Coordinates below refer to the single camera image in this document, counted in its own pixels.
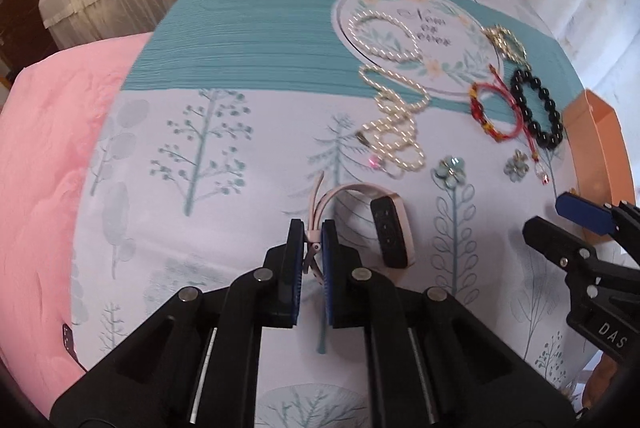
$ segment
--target tree print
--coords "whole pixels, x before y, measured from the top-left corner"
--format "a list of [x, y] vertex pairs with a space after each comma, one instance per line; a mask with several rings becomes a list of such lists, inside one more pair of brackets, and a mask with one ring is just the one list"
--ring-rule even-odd
[[76, 264], [76, 250], [74, 249], [71, 261], [71, 324], [80, 325], [89, 319], [89, 311], [84, 306], [82, 298], [84, 297], [84, 289], [80, 283], [80, 271]]
[[545, 315], [551, 316], [558, 306], [558, 278], [555, 273], [549, 271], [546, 258], [526, 246], [521, 239], [517, 244], [512, 240], [511, 245], [524, 273], [522, 286], [511, 298], [511, 314], [518, 323], [525, 324], [527, 328], [527, 345], [522, 357], [526, 360], [538, 324]]
[[489, 75], [489, 70], [486, 66], [486, 57], [482, 56], [479, 50], [476, 51], [475, 54], [472, 54], [466, 49], [462, 55], [462, 61], [457, 61], [454, 64], [448, 62], [443, 63], [442, 72], [460, 87], [473, 85], [476, 80], [485, 80]]
[[111, 245], [111, 277], [116, 279], [118, 262], [128, 262], [136, 254], [136, 241], [127, 238], [129, 192], [125, 183], [117, 183], [104, 199], [102, 232]]
[[140, 124], [146, 119], [148, 112], [147, 100], [129, 101], [118, 111], [115, 121], [111, 116], [104, 121], [90, 162], [94, 182], [89, 195], [93, 197], [98, 184], [112, 177], [114, 161], [126, 159], [136, 149], [136, 136], [123, 130]]
[[476, 206], [471, 204], [476, 189], [467, 184], [457, 185], [451, 190], [445, 186], [443, 179], [436, 176], [436, 170], [431, 170], [431, 179], [447, 196], [436, 199], [438, 216], [433, 221], [438, 235], [431, 241], [437, 251], [431, 255], [431, 267], [440, 271], [436, 285], [464, 305], [469, 305], [480, 294], [479, 289], [474, 287], [478, 280], [474, 272], [478, 264], [478, 245], [471, 238], [473, 231], [466, 226], [476, 216]]
[[229, 285], [238, 275], [224, 273], [207, 265], [202, 258], [190, 255], [186, 260], [168, 258], [164, 268], [153, 271], [143, 299], [150, 315], [183, 287], [197, 287], [203, 292]]
[[566, 370], [562, 368], [564, 360], [562, 359], [561, 342], [562, 334], [558, 331], [551, 336], [551, 341], [545, 343], [545, 347], [535, 363], [539, 373], [545, 376], [545, 379], [556, 388], [559, 388], [566, 378]]
[[366, 428], [367, 404], [351, 390], [302, 384], [271, 390], [255, 409], [255, 426], [267, 428]]
[[124, 339], [124, 320], [120, 318], [120, 306], [110, 302], [102, 310], [102, 331], [100, 332], [101, 350], [108, 354]]
[[[355, 124], [347, 114], [339, 114], [332, 116], [332, 122], [326, 128], [326, 137], [314, 139], [321, 151], [307, 158], [308, 164], [314, 169], [306, 175], [306, 180], [312, 183], [316, 176], [324, 171], [320, 195], [328, 189], [342, 184], [361, 182], [362, 180], [354, 172], [372, 171], [372, 168], [365, 164], [364, 160], [359, 159], [368, 154], [369, 150], [356, 139], [357, 131], [354, 128]], [[304, 197], [307, 202], [312, 187], [311, 184], [289, 197]], [[293, 212], [286, 212], [286, 215], [307, 220], [307, 213], [308, 209], [305, 207]], [[343, 192], [332, 199], [332, 202], [325, 209], [325, 214], [335, 220], [338, 238], [341, 242], [356, 248], [370, 249], [371, 243], [377, 241], [369, 203], [362, 196]], [[322, 308], [317, 351], [318, 354], [326, 353], [326, 311], [324, 308]]]
[[554, 197], [558, 198], [558, 189], [556, 188], [556, 177], [554, 176], [554, 160], [558, 159], [562, 161], [564, 159], [564, 144], [566, 142], [566, 137], [564, 141], [555, 148], [554, 150], [547, 150], [546, 148], [541, 148], [540, 152], [540, 160], [542, 164], [545, 166], [546, 172], [549, 174], [549, 179], [551, 179], [551, 185], [554, 189]]
[[[183, 136], [187, 140], [180, 148], [177, 144], [165, 144], [158, 149], [168, 157], [167, 164], [173, 162], [178, 169], [169, 167], [159, 160], [151, 161], [151, 175], [158, 174], [162, 180], [174, 185], [184, 199], [184, 214], [189, 217], [196, 202], [214, 195], [239, 194], [244, 187], [244, 162], [236, 159], [238, 149], [235, 146], [223, 147], [216, 160], [209, 158], [207, 143], [216, 139], [240, 138], [251, 139], [253, 129], [250, 126], [234, 121], [250, 112], [245, 106], [244, 94], [236, 90], [201, 89], [198, 96], [203, 100], [202, 106], [188, 104], [182, 112], [185, 119], [167, 121], [167, 126], [174, 135]], [[204, 190], [198, 193], [201, 185]]]
[[315, 301], [316, 307], [319, 306], [322, 316], [320, 321], [320, 335], [318, 336], [318, 345], [316, 346], [316, 352], [318, 354], [326, 354], [326, 309], [324, 308], [324, 287], [316, 280], [316, 277], [303, 278], [302, 290], [300, 293], [301, 303], [308, 303]]

